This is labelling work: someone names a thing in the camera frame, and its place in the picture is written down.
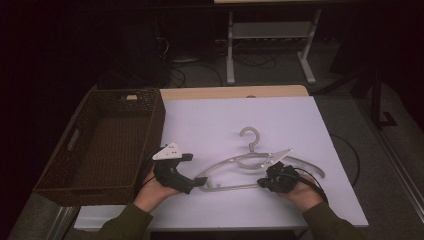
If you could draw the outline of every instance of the metal stand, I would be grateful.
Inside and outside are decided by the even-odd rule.
[[[233,64],[233,39],[306,38],[304,49],[297,55],[308,83],[315,84],[316,80],[309,67],[307,57],[320,15],[321,9],[316,10],[312,22],[234,23],[233,12],[230,12],[228,20],[227,83],[234,85],[236,82]]]
[[[306,45],[303,51],[297,52],[297,57],[299,58],[300,65],[302,65],[303,72],[305,73],[306,80],[309,84],[315,84],[316,80],[314,74],[312,73],[311,67],[309,66],[308,57],[309,49],[311,48],[312,41],[314,40],[315,31],[318,27],[319,17],[321,15],[321,9],[318,9],[315,12],[314,19],[309,27],[308,37],[306,40]]]

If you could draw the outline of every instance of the olive green sleeve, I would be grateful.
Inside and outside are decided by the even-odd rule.
[[[118,217],[102,226],[96,239],[142,239],[152,219],[149,213],[129,203]]]
[[[366,239],[359,229],[339,218],[327,203],[320,203],[309,209],[303,213],[303,217],[317,239]]]

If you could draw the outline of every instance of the white board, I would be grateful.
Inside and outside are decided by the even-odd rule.
[[[177,142],[183,153],[192,153],[191,162],[178,165],[178,171],[194,178],[224,159],[246,154],[254,134],[239,133],[256,128],[261,136],[256,152],[272,153],[293,148],[290,156],[319,166],[326,173],[317,178],[335,213],[355,226],[368,222],[350,186],[330,136],[312,97],[205,99],[166,101],[162,146]],[[252,181],[265,175],[233,172],[213,184],[223,186]],[[77,229],[98,229],[116,217],[123,206],[82,207]],[[203,192],[167,199],[152,212],[151,230],[202,229],[293,229],[306,226],[301,213],[287,200],[267,189],[252,188]]]

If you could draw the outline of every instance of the hand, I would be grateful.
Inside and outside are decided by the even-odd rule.
[[[315,180],[308,175],[301,175],[301,177],[315,183]],[[296,207],[302,212],[305,212],[324,201],[315,190],[302,182],[298,182],[289,193],[277,193],[277,195],[293,202],[294,205],[296,205]]]
[[[134,205],[145,212],[153,211],[159,204],[170,196],[180,192],[169,187],[164,187],[154,178],[153,168],[144,179],[144,185],[134,200]]]

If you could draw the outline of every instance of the brown wicker basket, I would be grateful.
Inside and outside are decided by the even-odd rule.
[[[164,121],[159,89],[89,92],[34,192],[61,206],[127,204],[160,147]]]

